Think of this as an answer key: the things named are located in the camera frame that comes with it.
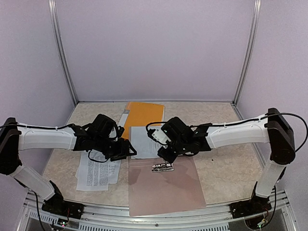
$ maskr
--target beige tabletop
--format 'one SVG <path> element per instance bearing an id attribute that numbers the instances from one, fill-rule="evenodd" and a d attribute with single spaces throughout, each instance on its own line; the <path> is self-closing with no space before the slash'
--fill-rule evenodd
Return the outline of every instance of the beige tabletop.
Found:
<path id="1" fill-rule="evenodd" d="M 232 122 L 238 118 L 229 103 L 167 102 L 165 121 L 178 116 L 187 125 L 212 122 Z M 105 114 L 116 122 L 126 103 L 80 103 L 69 123 L 84 125 L 97 114 Z M 81 152 L 54 150 L 44 171 L 44 178 L 52 180 L 65 199 L 100 205 L 128 206 L 128 162 L 122 160 L 118 183 L 110 184 L 108 191 L 76 191 L 75 173 Z M 194 156 L 203 194 L 207 204 L 241 200 L 251 196 L 255 182 L 261 175 L 261 166 L 252 145 L 222 147 Z"/>

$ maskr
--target purple wall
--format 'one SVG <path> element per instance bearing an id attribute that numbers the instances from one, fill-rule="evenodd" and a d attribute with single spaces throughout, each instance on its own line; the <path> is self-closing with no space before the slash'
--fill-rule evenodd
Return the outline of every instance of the purple wall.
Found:
<path id="1" fill-rule="evenodd" d="M 63 125 L 73 110 L 51 26 L 48 1 L 0 2 L 0 124 L 6 118 L 33 125 Z M 42 172 L 50 150 L 20 153 Z M 11 231 L 26 192 L 0 175 L 0 229 Z"/>
<path id="2" fill-rule="evenodd" d="M 57 1 L 81 101 L 234 97 L 253 0 Z"/>
<path id="3" fill-rule="evenodd" d="M 245 118 L 265 113 L 269 107 L 292 112 L 308 121 L 308 2 L 262 1 L 256 43 L 239 110 Z M 286 117 L 301 144 L 305 128 Z M 266 159 L 269 146 L 261 145 Z M 308 144 L 287 168 L 282 180 L 301 231 L 308 227 Z"/>

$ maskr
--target orange folder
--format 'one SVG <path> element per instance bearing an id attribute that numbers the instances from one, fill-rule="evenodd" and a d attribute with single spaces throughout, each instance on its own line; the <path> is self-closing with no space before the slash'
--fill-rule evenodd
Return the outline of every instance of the orange folder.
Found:
<path id="1" fill-rule="evenodd" d="M 130 127 L 146 126 L 151 122 L 163 121 L 165 106 L 155 103 L 129 102 L 125 111 L 128 113 L 128 117 L 124 125 L 125 131 L 122 137 L 129 139 Z"/>

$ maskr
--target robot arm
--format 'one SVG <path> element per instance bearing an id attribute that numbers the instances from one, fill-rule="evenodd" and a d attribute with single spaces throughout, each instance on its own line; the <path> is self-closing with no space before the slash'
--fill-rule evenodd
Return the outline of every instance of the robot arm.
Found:
<path id="1" fill-rule="evenodd" d="M 97 150 L 110 161 L 137 154 L 129 140 L 121 138 L 124 128 L 118 127 L 115 121 L 101 114 L 85 126 L 71 124 L 60 128 L 37 127 L 17 123 L 15 118 L 8 118 L 1 128 L 0 173 L 10 175 L 36 192 L 46 201 L 42 209 L 58 215 L 66 216 L 69 208 L 72 214 L 77 214 L 75 218 L 80 218 L 83 205 L 64 201 L 52 181 L 46 181 L 34 169 L 22 165 L 18 151 L 36 148 Z"/>
<path id="2" fill-rule="evenodd" d="M 210 151 L 215 148 L 241 144 L 241 143 L 270 143 L 271 155 L 265 165 L 262 176 L 256 183 L 253 195 L 249 203 L 254 206 L 262 205 L 260 209 L 255 207 L 250 212 L 236 212 L 233 217 L 248 216 L 253 213 L 271 209 L 267 207 L 269 195 L 282 177 L 286 165 L 295 158 L 295 146 L 293 130 L 277 109 L 271 108 L 265 115 L 260 115 L 248 120 L 223 124 L 201 124 L 187 126 L 178 117 L 167 121 L 161 129 L 148 129 L 148 136 L 160 144 L 165 144 L 158 150 L 158 156 L 166 163 L 154 166 L 162 170 L 168 169 L 178 155 L 194 156 L 200 151 Z"/>

